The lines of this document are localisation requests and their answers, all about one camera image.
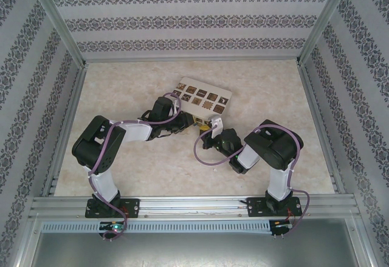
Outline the white box with picture tiles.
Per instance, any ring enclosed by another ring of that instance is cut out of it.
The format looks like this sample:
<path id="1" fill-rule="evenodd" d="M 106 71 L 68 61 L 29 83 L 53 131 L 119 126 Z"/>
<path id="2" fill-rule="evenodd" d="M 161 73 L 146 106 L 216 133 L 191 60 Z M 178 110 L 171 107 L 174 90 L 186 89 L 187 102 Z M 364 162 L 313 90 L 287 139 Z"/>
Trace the white box with picture tiles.
<path id="1" fill-rule="evenodd" d="M 192 78 L 184 77 L 173 89 L 181 100 L 181 110 L 193 116 L 198 125 L 209 124 L 227 108 L 232 92 Z"/>

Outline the grey metal panel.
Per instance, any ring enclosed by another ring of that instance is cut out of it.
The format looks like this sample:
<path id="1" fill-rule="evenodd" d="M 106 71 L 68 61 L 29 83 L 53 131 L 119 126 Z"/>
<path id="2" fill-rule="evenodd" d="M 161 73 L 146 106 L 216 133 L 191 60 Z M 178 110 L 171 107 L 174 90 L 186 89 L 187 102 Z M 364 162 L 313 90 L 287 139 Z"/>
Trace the grey metal panel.
<path id="1" fill-rule="evenodd" d="M 358 267 L 349 243 L 241 234 L 43 234 L 33 267 Z"/>

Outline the small circuit board green light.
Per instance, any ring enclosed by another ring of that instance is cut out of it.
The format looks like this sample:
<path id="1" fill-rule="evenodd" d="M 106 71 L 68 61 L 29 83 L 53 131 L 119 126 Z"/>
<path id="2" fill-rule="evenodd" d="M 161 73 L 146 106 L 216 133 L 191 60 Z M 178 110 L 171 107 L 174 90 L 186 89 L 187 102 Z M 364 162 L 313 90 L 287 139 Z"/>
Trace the small circuit board green light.
<path id="1" fill-rule="evenodd" d="M 101 222 L 99 225 L 100 232 L 112 231 L 112 232 L 121 232 L 125 230 L 123 222 L 109 221 L 109 222 Z"/>

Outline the thin aluminium back rail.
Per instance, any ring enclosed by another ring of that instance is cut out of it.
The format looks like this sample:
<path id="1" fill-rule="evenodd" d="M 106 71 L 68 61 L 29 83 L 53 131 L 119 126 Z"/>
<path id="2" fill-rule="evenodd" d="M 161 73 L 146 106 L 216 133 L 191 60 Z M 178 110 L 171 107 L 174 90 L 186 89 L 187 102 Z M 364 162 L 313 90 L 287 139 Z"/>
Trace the thin aluminium back rail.
<path id="1" fill-rule="evenodd" d="M 167 62 L 214 62 L 214 61 L 297 61 L 297 58 L 288 57 L 179 57 L 179 58 L 99 58 L 86 60 L 86 64 L 95 63 L 167 63 Z"/>

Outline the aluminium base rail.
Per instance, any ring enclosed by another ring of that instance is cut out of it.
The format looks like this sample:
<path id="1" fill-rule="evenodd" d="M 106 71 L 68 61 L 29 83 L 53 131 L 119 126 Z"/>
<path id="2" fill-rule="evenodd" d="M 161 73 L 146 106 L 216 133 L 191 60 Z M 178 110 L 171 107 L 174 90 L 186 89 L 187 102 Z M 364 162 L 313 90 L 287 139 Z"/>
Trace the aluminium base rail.
<path id="1" fill-rule="evenodd" d="M 360 218 L 361 209 L 354 195 L 312 195 L 310 203 L 298 195 L 297 208 L 306 206 L 306 219 L 313 218 Z M 139 202 L 129 209 L 138 214 L 139 220 L 229 220 L 248 219 L 255 205 L 245 196 L 141 196 Z M 83 220 L 86 197 L 34 198 L 28 219 Z"/>

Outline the aluminium side rail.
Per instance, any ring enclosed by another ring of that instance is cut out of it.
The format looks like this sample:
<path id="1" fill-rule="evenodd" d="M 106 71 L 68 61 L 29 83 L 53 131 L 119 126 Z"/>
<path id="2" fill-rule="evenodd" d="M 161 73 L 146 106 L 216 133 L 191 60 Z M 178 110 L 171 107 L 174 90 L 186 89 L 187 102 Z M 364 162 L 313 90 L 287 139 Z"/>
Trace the aluminium side rail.
<path id="1" fill-rule="evenodd" d="M 77 77 L 74 80 L 71 94 L 69 95 L 69 100 L 67 102 L 65 112 L 66 114 L 64 115 L 63 121 L 61 123 L 58 140 L 49 163 L 49 168 L 47 170 L 47 175 L 44 179 L 43 188 L 41 189 L 40 196 L 45 197 L 50 195 L 52 182 L 54 178 L 58 176 L 61 170 L 64 155 L 66 153 L 67 143 L 69 141 L 69 136 L 72 129 L 72 124 L 74 122 L 77 106 L 81 96 L 83 83 L 85 80 L 86 73 L 88 71 L 88 66 L 88 63 L 84 64 L 84 66 L 79 70 Z"/>
<path id="2" fill-rule="evenodd" d="M 322 148 L 326 166 L 329 171 L 332 186 L 336 193 L 346 194 L 347 190 L 346 188 L 344 188 L 342 177 L 338 169 L 336 157 L 332 152 L 332 147 L 329 142 L 328 135 L 326 133 L 325 124 L 322 119 L 320 106 L 317 102 L 315 92 L 309 82 L 309 77 L 307 75 L 305 68 L 300 63 L 297 63 L 297 68 L 301 78 L 301 83 L 305 90 L 306 98 L 308 100 L 309 109 L 311 111 L 311 115 L 314 121 L 315 129 L 318 135 L 320 146 Z"/>

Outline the aluminium frame post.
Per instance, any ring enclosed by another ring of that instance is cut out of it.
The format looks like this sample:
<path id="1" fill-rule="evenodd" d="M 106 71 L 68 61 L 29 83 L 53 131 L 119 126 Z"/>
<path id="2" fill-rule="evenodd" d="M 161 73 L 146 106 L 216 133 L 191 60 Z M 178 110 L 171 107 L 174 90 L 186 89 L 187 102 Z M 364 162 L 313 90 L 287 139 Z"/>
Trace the aluminium frame post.
<path id="1" fill-rule="evenodd" d="M 332 14 L 336 10 L 337 5 L 339 4 L 340 0 L 327 0 L 321 14 L 317 18 L 316 23 L 314 24 L 314 27 L 309 34 L 299 56 L 297 57 L 297 63 L 299 66 L 302 66 L 303 63 L 305 63 L 308 59 L 308 57 L 311 54 L 311 51 L 313 50 L 314 46 L 316 45 L 318 39 L 320 38 L 320 35 L 322 34 L 323 30 L 325 29 L 326 25 L 328 24 L 329 20 L 332 17 Z"/>
<path id="2" fill-rule="evenodd" d="M 78 65 L 78 67 L 84 66 L 85 60 L 76 44 L 76 41 L 74 40 L 73 36 L 71 35 L 71 32 L 68 28 L 68 26 L 65 23 L 65 20 L 61 16 L 57 6 L 55 5 L 53 0 L 39 0 L 41 5 L 43 6 L 46 14 L 48 15 L 51 23 L 53 24 L 54 28 L 56 28 L 59 36 L 61 37 L 62 41 L 64 42 L 64 45 L 66 46 L 67 50 L 71 54 L 72 58 Z"/>

